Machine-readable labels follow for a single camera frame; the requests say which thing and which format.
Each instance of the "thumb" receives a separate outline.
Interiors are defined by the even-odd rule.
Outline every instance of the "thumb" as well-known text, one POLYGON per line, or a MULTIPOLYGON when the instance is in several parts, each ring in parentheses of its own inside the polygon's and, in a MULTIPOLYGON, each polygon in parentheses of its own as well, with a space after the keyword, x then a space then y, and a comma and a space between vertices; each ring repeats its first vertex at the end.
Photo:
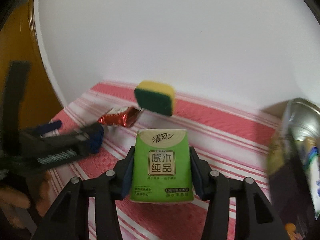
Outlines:
POLYGON ((9 186, 0 188, 0 201, 20 208, 30 207, 30 200, 28 197, 22 192, 9 186))

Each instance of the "beige semicircle label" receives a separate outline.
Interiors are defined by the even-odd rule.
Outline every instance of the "beige semicircle label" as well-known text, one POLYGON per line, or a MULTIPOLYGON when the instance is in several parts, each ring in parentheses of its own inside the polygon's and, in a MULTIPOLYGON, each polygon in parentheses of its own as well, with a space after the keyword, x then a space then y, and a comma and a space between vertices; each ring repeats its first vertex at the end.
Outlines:
POLYGON ((138 132, 138 136, 149 146, 168 148, 180 143, 186 132, 182 129, 147 129, 138 132))

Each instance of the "green tissue packet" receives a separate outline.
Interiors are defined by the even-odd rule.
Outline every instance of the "green tissue packet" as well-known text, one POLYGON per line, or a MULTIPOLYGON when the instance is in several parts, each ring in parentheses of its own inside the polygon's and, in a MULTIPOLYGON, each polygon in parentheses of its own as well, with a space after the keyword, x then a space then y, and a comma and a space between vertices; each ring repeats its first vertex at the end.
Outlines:
POLYGON ((130 200, 148 203, 193 200, 186 130, 147 129, 137 133, 130 200))

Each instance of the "screw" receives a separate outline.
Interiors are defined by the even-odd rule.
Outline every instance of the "screw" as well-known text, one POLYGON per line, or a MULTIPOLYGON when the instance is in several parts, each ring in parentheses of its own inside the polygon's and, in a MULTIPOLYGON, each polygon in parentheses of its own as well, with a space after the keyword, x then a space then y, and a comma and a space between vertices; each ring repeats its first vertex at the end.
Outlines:
POLYGON ((253 178, 247 177, 247 178, 245 178, 245 182, 252 184, 254 182, 254 180, 253 180, 253 178))
POLYGON ((108 177, 112 177, 112 176, 114 176, 116 174, 116 172, 114 171, 114 170, 107 170, 106 171, 106 175, 108 176, 108 177))
POLYGON ((72 183, 72 184, 77 184, 79 181, 80 181, 80 178, 79 178, 79 177, 73 177, 73 178, 71 179, 71 183, 72 183))
POLYGON ((212 177, 218 177, 220 175, 220 173, 218 171, 210 171, 210 175, 212 177))

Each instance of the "yellow and green sponge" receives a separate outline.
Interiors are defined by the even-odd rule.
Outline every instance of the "yellow and green sponge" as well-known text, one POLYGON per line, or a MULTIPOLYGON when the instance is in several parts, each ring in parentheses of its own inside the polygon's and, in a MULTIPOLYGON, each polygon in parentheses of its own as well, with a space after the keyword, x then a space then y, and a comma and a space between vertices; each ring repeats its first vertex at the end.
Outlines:
POLYGON ((175 91, 170 85, 142 81, 134 90, 134 95, 141 108, 171 116, 175 105, 175 91))

